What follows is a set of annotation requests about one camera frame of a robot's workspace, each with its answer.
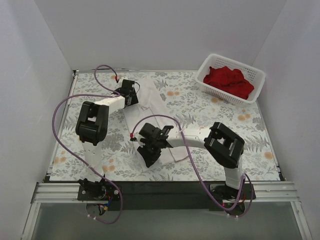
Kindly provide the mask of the white t shirt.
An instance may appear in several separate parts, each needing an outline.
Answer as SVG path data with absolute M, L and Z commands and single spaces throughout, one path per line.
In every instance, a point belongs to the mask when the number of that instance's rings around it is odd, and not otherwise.
M 138 83 L 140 84 L 140 90 L 137 93 L 138 103 L 126 107 L 123 110 L 129 131 L 131 133 L 137 133 L 145 123 L 150 123 L 160 129 L 167 125 L 176 126 L 174 121 L 171 119 L 164 117 L 150 117 L 142 121 L 137 128 L 134 128 L 138 121 L 144 117 L 157 114 L 166 116 L 170 115 L 169 110 L 161 98 L 160 92 L 157 90 L 153 80 L 150 77 L 145 77 L 140 79 Z M 138 152 L 136 153 L 136 156 L 143 172 L 154 170 L 169 163 L 177 163 L 189 157 L 184 146 L 163 149 L 159 159 L 150 167 L 146 166 L 144 159 Z

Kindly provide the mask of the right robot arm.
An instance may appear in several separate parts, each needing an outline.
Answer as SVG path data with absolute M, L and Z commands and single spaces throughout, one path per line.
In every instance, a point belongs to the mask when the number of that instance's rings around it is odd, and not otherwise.
M 245 192 L 242 184 L 245 141 L 220 122 L 215 122 L 210 128 L 187 130 L 180 130 L 172 125 L 165 125 L 160 129 L 145 123 L 139 132 L 130 134 L 130 140 L 138 143 L 137 152 L 148 168 L 158 161 L 163 149 L 186 146 L 206 149 L 224 168 L 227 195 L 237 199 Z

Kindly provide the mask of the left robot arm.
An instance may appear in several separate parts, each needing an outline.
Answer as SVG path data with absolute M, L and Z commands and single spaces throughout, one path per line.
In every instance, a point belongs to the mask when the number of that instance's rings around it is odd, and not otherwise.
M 103 200 L 112 197 L 117 190 L 108 185 L 102 164 L 102 141 L 105 140 L 109 115 L 126 107 L 137 104 L 136 82 L 123 79 L 115 91 L 120 96 L 105 98 L 96 102 L 85 101 L 79 113 L 75 132 L 79 136 L 84 150 L 84 160 L 89 169 L 79 184 L 90 198 Z

